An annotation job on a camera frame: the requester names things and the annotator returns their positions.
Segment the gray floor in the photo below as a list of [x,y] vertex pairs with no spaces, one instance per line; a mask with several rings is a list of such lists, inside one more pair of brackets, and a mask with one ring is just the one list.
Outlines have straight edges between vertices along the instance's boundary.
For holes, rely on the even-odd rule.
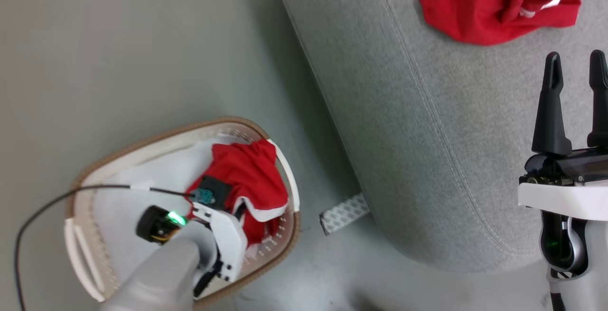
[[[367,217],[325,237],[317,214],[358,192],[280,0],[0,0],[0,300],[16,310],[17,227],[89,163],[226,114],[250,118],[300,185],[298,246],[209,310],[544,310],[545,268],[467,276],[402,257]],[[30,229],[29,311],[95,310],[63,246],[63,208]]]

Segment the fabric seam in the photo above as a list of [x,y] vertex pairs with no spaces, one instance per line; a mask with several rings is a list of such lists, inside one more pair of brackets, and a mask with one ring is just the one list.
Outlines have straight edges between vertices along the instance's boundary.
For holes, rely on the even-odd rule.
[[[468,182],[466,181],[465,177],[462,175],[462,168],[460,168],[460,164],[458,164],[458,160],[456,159],[456,156],[454,155],[454,149],[452,148],[452,145],[451,145],[447,135],[445,134],[445,131],[443,129],[443,124],[441,122],[441,118],[439,118],[437,109],[435,108],[435,104],[432,101],[432,97],[428,93],[428,89],[426,88],[426,81],[424,80],[424,77],[422,76],[422,74],[420,72],[418,63],[417,63],[412,51],[408,48],[408,45],[405,41],[406,37],[404,36],[402,30],[399,29],[398,26],[395,26],[395,25],[398,25],[398,23],[396,20],[397,15],[395,13],[393,3],[391,0],[384,0],[383,2],[384,2],[383,7],[387,14],[387,17],[389,17],[389,19],[392,19],[391,28],[393,28],[393,30],[396,31],[395,33],[399,37],[399,48],[401,50],[401,53],[404,56],[404,60],[406,60],[406,64],[408,65],[410,72],[412,73],[412,77],[414,78],[418,92],[423,99],[424,108],[426,109],[429,117],[431,118],[431,121],[434,126],[433,129],[435,131],[435,134],[437,134],[437,136],[440,140],[441,149],[443,150],[443,153],[446,156],[446,158],[450,161],[449,166],[450,166],[450,170],[452,170],[452,174],[454,175],[454,180],[456,181],[456,185],[458,185],[458,189],[460,190],[460,193],[462,194],[463,198],[465,199],[467,207],[469,207],[469,210],[473,214],[478,226],[480,226],[482,229],[484,229],[484,233],[485,233],[486,237],[497,248],[499,248],[500,251],[502,251],[505,254],[508,254],[505,250],[508,250],[508,251],[514,252],[514,253],[525,253],[525,254],[533,253],[530,250],[517,250],[516,248],[513,248],[513,247],[509,246],[508,244],[506,244],[500,238],[500,236],[498,236],[495,233],[495,231],[492,229],[492,227],[489,226],[484,214],[480,211],[479,205],[477,204],[477,201],[473,197],[473,193],[472,193],[471,189],[469,188]],[[416,65],[416,70],[414,70],[412,68],[411,62],[414,62],[414,64]],[[461,185],[463,185],[465,187],[466,193],[465,193],[465,191],[462,190]]]

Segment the basket rim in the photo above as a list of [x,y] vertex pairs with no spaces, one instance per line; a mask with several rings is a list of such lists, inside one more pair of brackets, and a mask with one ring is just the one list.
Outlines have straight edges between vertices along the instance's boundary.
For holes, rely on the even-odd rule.
[[[199,129],[202,127],[218,125],[220,123],[240,123],[241,125],[249,127],[256,133],[258,133],[262,138],[264,138],[266,140],[270,139],[267,132],[265,132],[263,129],[261,129],[261,127],[258,126],[256,123],[254,123],[253,121],[250,121],[248,119],[241,118],[239,116],[225,116],[223,118],[216,118],[216,119],[212,119],[210,121],[203,121],[200,123],[191,123],[189,125],[178,127],[171,131],[163,132],[161,134],[151,136],[150,138],[146,138],[144,140],[135,142],[134,144],[131,144],[130,146],[124,147],[121,150],[115,151],[114,153],[111,153],[110,155],[108,155],[96,162],[93,162],[93,164],[87,166],[87,168],[85,168],[84,170],[82,170],[82,172],[80,172],[78,177],[76,177],[76,179],[74,180],[74,183],[72,183],[72,186],[70,186],[70,189],[80,187],[82,185],[83,181],[87,177],[89,177],[89,175],[91,175],[91,173],[93,173],[95,170],[99,169],[101,166],[109,164],[110,162],[118,159],[119,157],[123,157],[124,155],[131,153],[132,151],[136,151],[136,150],[138,150],[142,147],[148,146],[154,142],[164,140],[166,138],[172,137],[172,136],[180,134],[180,133],[193,131],[195,129]],[[76,201],[76,194],[74,194],[73,196],[68,198],[67,204],[66,204],[66,219],[70,219],[70,218],[74,217],[75,201]],[[285,249],[277,257],[275,257],[268,263],[265,263],[263,266],[260,266],[258,269],[254,270],[252,273],[248,274],[243,279],[239,279],[236,282],[228,285],[226,288],[221,289],[212,294],[209,294],[208,296],[206,296],[204,298],[200,298],[200,300],[195,301],[193,309],[199,309],[205,305],[209,305],[210,303],[213,303],[213,302],[223,298],[224,296],[227,296],[228,294],[231,294],[234,291],[241,289],[248,283],[251,283],[253,280],[256,280],[260,276],[264,275],[266,272],[268,272],[269,270],[274,268],[274,266],[278,265],[281,261],[283,261],[285,259],[285,257],[287,257],[287,255],[289,255],[289,253],[293,250],[299,235],[300,235],[300,212],[296,211],[296,212],[294,212],[294,227],[293,227],[293,231],[291,233],[291,238],[289,239],[289,242],[287,242],[287,246],[285,247]]]

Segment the stitching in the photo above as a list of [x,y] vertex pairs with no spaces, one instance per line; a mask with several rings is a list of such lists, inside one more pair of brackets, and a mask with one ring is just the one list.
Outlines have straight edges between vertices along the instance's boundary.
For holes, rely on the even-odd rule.
[[[384,2],[385,2],[383,4],[384,10],[385,10],[387,16],[391,17],[391,15],[390,15],[390,13],[389,13],[389,11],[387,9],[386,3],[388,3],[390,6],[393,6],[392,1],[391,0],[384,0]],[[395,12],[394,11],[393,11],[393,21],[395,21],[395,23],[397,23],[397,21],[395,20]],[[402,32],[397,32],[397,30],[395,30],[395,28],[393,27],[392,23],[391,23],[391,28],[393,28],[393,31],[395,31],[398,34],[399,38],[400,38],[399,48],[401,49],[402,55],[404,56],[404,58],[408,58],[408,56],[406,56],[406,53],[404,51],[404,47],[407,48],[407,45],[406,45],[405,40],[404,40],[405,36],[402,34]],[[458,161],[456,160],[456,158],[454,157],[454,155],[452,155],[452,153],[453,153],[454,150],[452,149],[452,146],[451,146],[451,144],[449,142],[449,139],[445,135],[445,132],[443,132],[443,124],[441,123],[441,119],[439,118],[439,116],[437,114],[437,110],[436,110],[436,108],[434,106],[434,103],[432,101],[432,97],[426,92],[426,89],[425,89],[426,88],[426,81],[424,80],[424,77],[420,73],[420,68],[418,66],[418,63],[417,63],[415,57],[413,56],[413,54],[410,51],[408,51],[408,54],[409,54],[409,57],[412,58],[413,62],[416,64],[416,67],[417,67],[416,75],[414,75],[412,66],[410,64],[408,64],[408,67],[410,68],[410,72],[412,73],[412,76],[417,78],[415,80],[415,82],[417,84],[418,92],[421,95],[421,97],[423,98],[424,108],[426,109],[427,113],[431,117],[434,126],[436,126],[437,128],[439,128],[439,132],[441,132],[441,135],[439,135],[439,133],[437,131],[437,128],[434,127],[434,131],[437,134],[438,138],[441,138],[441,139],[444,140],[443,142],[441,142],[441,149],[443,150],[443,153],[446,156],[446,158],[449,161],[454,162],[454,164],[456,164],[456,166],[457,166],[456,170],[458,171],[458,173],[460,173],[462,171],[462,169],[460,168],[460,164],[458,164]],[[421,91],[421,89],[419,87],[419,83],[421,83],[423,85],[423,90],[425,90],[424,93]],[[429,111],[426,103],[430,104],[430,107],[434,110],[434,113],[432,113],[431,111]],[[450,152],[449,154],[447,153],[444,145],[449,146],[449,150],[448,150]],[[493,231],[493,229],[488,225],[488,223],[487,223],[484,215],[478,210],[479,206],[477,204],[477,201],[475,201],[475,198],[473,198],[473,193],[471,192],[471,189],[469,188],[467,181],[465,180],[465,178],[461,174],[456,174],[456,172],[454,171],[454,168],[453,168],[452,165],[453,164],[450,164],[449,166],[450,166],[450,170],[452,170],[452,174],[454,175],[454,180],[456,181],[456,185],[458,185],[458,189],[460,190],[461,195],[463,196],[463,198],[465,198],[467,207],[469,207],[469,210],[473,214],[473,216],[474,216],[474,218],[475,218],[478,226],[480,226],[481,229],[484,229],[484,234],[486,235],[486,237],[497,248],[499,248],[500,251],[502,251],[505,254],[508,254],[508,253],[502,248],[502,246],[504,246],[506,249],[508,249],[510,251],[513,251],[513,252],[516,252],[516,253],[519,253],[519,252],[528,253],[528,252],[530,252],[530,251],[527,251],[527,250],[517,250],[515,248],[511,248],[506,243],[504,243],[504,241],[502,239],[500,239],[500,237],[498,235],[496,235],[495,231]],[[465,194],[464,191],[462,190],[461,183],[458,180],[459,178],[462,179],[462,181],[463,181],[463,183],[465,185],[465,188],[468,191],[467,194]],[[491,233],[494,235],[495,238],[490,237],[490,235],[488,234],[488,230],[491,231]]]
[[99,229],[99,226],[98,226],[97,222],[95,221],[95,216],[93,214],[93,204],[95,203],[95,197],[96,197],[96,193],[92,192],[91,204],[89,205],[89,210],[88,210],[89,214],[88,214],[87,221],[89,223],[89,226],[91,227],[90,235],[93,236],[93,238],[95,240],[95,246],[97,246],[97,257],[101,260],[100,264],[102,264],[104,266],[106,273],[109,276],[109,280],[110,280],[109,289],[111,291],[105,290],[104,293],[102,293],[104,295],[104,297],[109,298],[108,296],[111,296],[119,288],[118,283],[117,283],[118,278],[116,276],[116,272],[114,271],[114,268],[109,259],[108,248],[106,248],[106,246],[105,246],[105,241],[104,241],[104,238],[102,237],[101,229]]
[[[390,18],[391,16],[390,16],[390,13],[389,13],[389,11],[388,11],[388,9],[387,9],[386,4],[382,4],[382,6],[384,7],[384,11],[386,12],[387,17],[389,17],[389,18]],[[396,34],[399,34],[399,32],[397,32],[397,30],[395,30],[394,28],[393,28],[393,32],[395,32]],[[405,58],[408,58],[408,56],[406,56],[406,53],[405,53],[405,51],[404,51],[404,49],[403,49],[403,46],[402,46],[402,41],[403,41],[403,40],[401,39],[401,41],[399,42],[399,49],[401,50],[401,54],[403,55],[403,57],[404,57],[404,59],[405,59]],[[410,69],[410,73],[412,73],[412,77],[417,77],[418,75],[414,75],[413,68],[412,68],[411,64],[409,64],[408,62],[406,62],[406,64],[408,65],[408,67],[409,67],[409,69]],[[424,93],[421,91],[421,88],[420,88],[420,86],[419,86],[419,79],[415,80],[415,82],[416,82],[416,88],[417,88],[417,90],[418,90],[418,93],[420,94],[420,97],[422,97],[422,100],[423,100],[423,105],[424,105],[424,109],[426,109],[426,112],[427,112],[427,114],[430,116],[431,121],[432,121],[432,123],[433,123],[433,125],[434,125],[433,130],[435,131],[435,134],[437,134],[437,138],[442,138],[442,137],[439,135],[439,133],[437,132],[436,120],[435,120],[435,118],[434,118],[434,115],[432,114],[432,112],[430,112],[430,110],[428,109],[428,107],[427,107],[427,105],[426,105],[426,104],[427,104],[427,101],[426,101],[426,100],[427,100],[427,97],[426,97],[426,96],[424,95]],[[446,149],[445,149],[445,144],[444,144],[444,142],[441,142],[441,150],[443,151],[443,154],[445,155],[445,157],[446,157],[448,160],[450,160],[450,157],[449,157],[449,155],[448,155],[448,153],[447,153],[447,151],[446,151]],[[467,198],[465,197],[465,193],[464,193],[464,191],[462,190],[462,187],[460,186],[460,182],[459,182],[459,181],[458,181],[458,179],[457,179],[456,172],[454,172],[454,168],[452,167],[452,164],[450,164],[450,165],[449,165],[449,167],[450,167],[450,170],[452,170],[452,175],[454,175],[454,181],[456,181],[456,185],[458,186],[458,190],[460,190],[460,194],[461,194],[461,195],[463,196],[463,198],[465,199],[466,205],[467,205],[467,207],[469,207],[469,210],[471,211],[471,214],[473,214],[473,218],[474,218],[474,219],[475,219],[475,221],[477,222],[477,225],[478,225],[478,226],[479,226],[481,229],[485,229],[485,227],[484,227],[484,226],[481,224],[481,222],[480,222],[480,220],[479,220],[479,217],[476,217],[476,216],[475,216],[475,212],[474,212],[473,208],[471,207],[471,205],[470,205],[470,203],[469,203],[469,200],[467,200]],[[497,248],[499,248],[499,250],[500,250],[500,251],[502,251],[504,254],[508,254],[506,251],[504,251],[504,249],[503,249],[501,246],[498,246],[498,245],[495,243],[495,240],[493,240],[493,239],[492,239],[492,238],[489,236],[489,234],[487,233],[487,231],[484,231],[484,235],[485,235],[485,236],[488,238],[488,240],[490,240],[490,242],[491,242],[492,244],[494,244],[494,245],[495,245]]]

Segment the white laundry basket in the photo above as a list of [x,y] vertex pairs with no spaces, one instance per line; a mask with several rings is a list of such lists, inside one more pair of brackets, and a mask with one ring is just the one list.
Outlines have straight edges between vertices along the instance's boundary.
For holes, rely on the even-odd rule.
[[[209,166],[213,143],[248,143],[261,138],[274,144],[258,125],[243,118],[189,125],[143,140],[94,163],[72,187],[128,183],[185,191]],[[211,281],[195,302],[195,309],[258,278],[285,259],[295,246],[300,233],[298,190],[278,147],[276,155],[276,166],[289,191],[289,205],[280,219],[278,233],[260,244],[256,254],[248,255],[238,280]],[[110,298],[135,268],[159,248],[135,235],[135,224],[149,205],[184,212],[189,208],[182,197],[136,190],[83,190],[68,201],[67,252],[78,279],[98,302]]]

